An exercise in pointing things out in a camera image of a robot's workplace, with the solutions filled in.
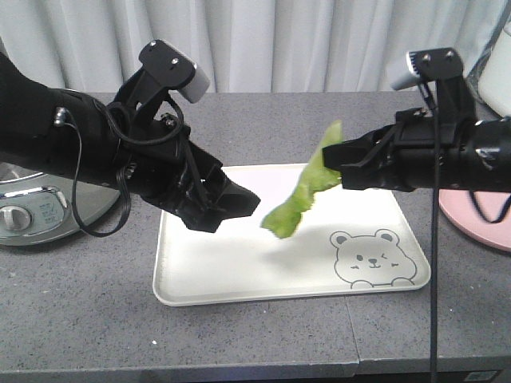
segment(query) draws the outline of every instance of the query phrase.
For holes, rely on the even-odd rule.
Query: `lettuce leaf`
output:
[[[326,130],[308,164],[302,170],[298,183],[284,203],[270,211],[261,227],[273,232],[276,237],[291,237],[302,220],[302,213],[314,203],[314,194],[324,192],[341,183],[341,174],[323,166],[322,149],[342,141],[340,120],[334,121]]]

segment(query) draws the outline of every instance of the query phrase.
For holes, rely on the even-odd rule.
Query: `white curtain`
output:
[[[389,90],[407,50],[453,46],[473,67],[506,0],[0,0],[0,39],[27,77],[115,92],[161,38],[210,92]]]

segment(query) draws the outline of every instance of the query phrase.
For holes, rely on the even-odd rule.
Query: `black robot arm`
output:
[[[454,49],[409,52],[391,67],[395,89],[418,85],[437,114],[440,188],[511,192],[511,121],[478,121]],[[436,102],[427,83],[436,84]],[[435,118],[421,108],[397,112],[395,124],[323,150],[343,187],[411,192],[434,185]]]
[[[197,102],[209,85],[202,70],[159,40],[140,59],[141,69],[105,106],[29,80],[0,53],[0,160],[73,179],[81,147],[80,181],[117,188],[121,174],[130,192],[192,230],[214,232],[224,219],[251,215],[259,198],[189,140],[190,128],[170,97],[169,90],[178,90]],[[164,102],[176,115],[155,119]]]

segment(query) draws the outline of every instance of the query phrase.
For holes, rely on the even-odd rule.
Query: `black cable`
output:
[[[151,140],[136,140],[134,138],[126,136],[122,132],[121,128],[115,121],[115,118],[113,118],[112,113],[100,101],[97,101],[95,99],[93,100],[94,106],[96,106],[96,108],[105,115],[105,117],[109,123],[109,127],[113,130],[113,132],[121,140],[128,142],[130,144],[133,144],[133,145],[138,145],[138,146],[153,146],[153,145],[163,144],[163,143],[171,140],[172,138],[176,137],[183,129],[184,114],[183,114],[183,111],[181,110],[180,106],[170,97],[169,94],[167,94],[167,96],[165,97],[165,101],[167,101],[170,104],[170,106],[172,107],[172,109],[174,109],[176,111],[176,115],[177,115],[176,126],[170,131],[169,134],[162,136],[160,138],[155,138],[155,139],[151,139]]]
[[[440,126],[438,107],[427,84],[420,84],[422,98],[433,116],[434,182],[431,209],[431,278],[430,278],[430,382],[438,382],[438,213],[440,210]]]
[[[112,234],[118,232],[126,224],[126,222],[128,221],[129,213],[131,212],[131,196],[129,194],[128,185],[126,184],[126,176],[125,176],[126,168],[128,167],[128,165],[118,169],[117,173],[116,173],[117,187],[119,189],[119,192],[121,193],[120,197],[121,197],[121,203],[122,203],[121,217],[119,218],[119,222],[117,222],[117,225],[111,231],[107,231],[107,232],[94,231],[87,224],[85,224],[83,222],[83,220],[81,219],[80,214],[78,212],[77,183],[78,183],[78,174],[80,172],[83,142],[81,140],[80,130],[78,129],[78,126],[76,124],[76,121],[74,120],[73,115],[67,109],[65,109],[65,113],[71,122],[70,123],[64,122],[62,125],[69,126],[76,132],[77,137],[78,137],[78,145],[79,145],[78,146],[77,166],[76,166],[76,170],[74,173],[73,186],[71,189],[71,209],[73,211],[73,217],[74,217],[75,221],[77,222],[77,225],[80,227],[80,229],[82,231],[84,231],[86,234],[92,235],[94,237],[99,237],[99,238],[107,237],[109,235],[112,235]]]
[[[483,212],[479,201],[477,201],[476,193],[473,190],[469,190],[470,199],[472,200],[472,205],[476,208],[479,216],[483,218],[487,223],[500,223],[504,220],[504,218],[508,215],[509,210],[511,208],[511,195],[504,202],[501,207],[501,212],[498,214],[496,219],[488,218],[488,216]]]

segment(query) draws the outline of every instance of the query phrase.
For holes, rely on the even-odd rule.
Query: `gray countertop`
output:
[[[103,101],[111,95],[98,95]],[[415,92],[207,94],[181,102],[192,140],[225,165],[306,162],[421,106]],[[430,191],[395,193],[425,254]],[[349,377],[429,368],[429,285],[385,294],[168,307],[152,292],[160,211],[133,201],[106,239],[0,247],[0,381]],[[448,371],[511,366],[511,256],[440,219],[439,354]]]

